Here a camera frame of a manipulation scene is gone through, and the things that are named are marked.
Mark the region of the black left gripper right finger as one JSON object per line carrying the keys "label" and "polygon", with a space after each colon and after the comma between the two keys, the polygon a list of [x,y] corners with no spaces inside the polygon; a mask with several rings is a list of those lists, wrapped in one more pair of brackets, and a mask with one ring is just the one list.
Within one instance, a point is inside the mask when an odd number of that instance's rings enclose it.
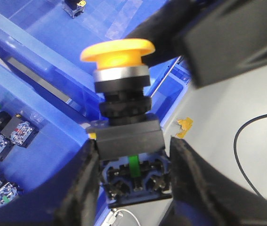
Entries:
{"label": "black left gripper right finger", "polygon": [[267,226],[267,200],[205,161],[185,140],[170,140],[175,212],[194,226]]}

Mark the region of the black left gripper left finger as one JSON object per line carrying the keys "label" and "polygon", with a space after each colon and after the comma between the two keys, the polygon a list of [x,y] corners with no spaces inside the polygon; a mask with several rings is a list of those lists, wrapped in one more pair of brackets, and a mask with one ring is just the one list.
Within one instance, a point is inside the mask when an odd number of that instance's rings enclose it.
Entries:
{"label": "black left gripper left finger", "polygon": [[99,156],[94,141],[52,178],[0,208],[0,226],[92,226],[99,193]]}

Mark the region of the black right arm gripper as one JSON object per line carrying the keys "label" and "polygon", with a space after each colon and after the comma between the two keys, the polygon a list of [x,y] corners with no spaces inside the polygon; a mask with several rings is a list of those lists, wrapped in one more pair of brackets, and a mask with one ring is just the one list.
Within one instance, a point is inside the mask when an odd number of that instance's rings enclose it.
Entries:
{"label": "black right arm gripper", "polygon": [[267,65],[267,0],[169,0],[128,38],[154,44],[148,66],[183,57],[203,87]]}

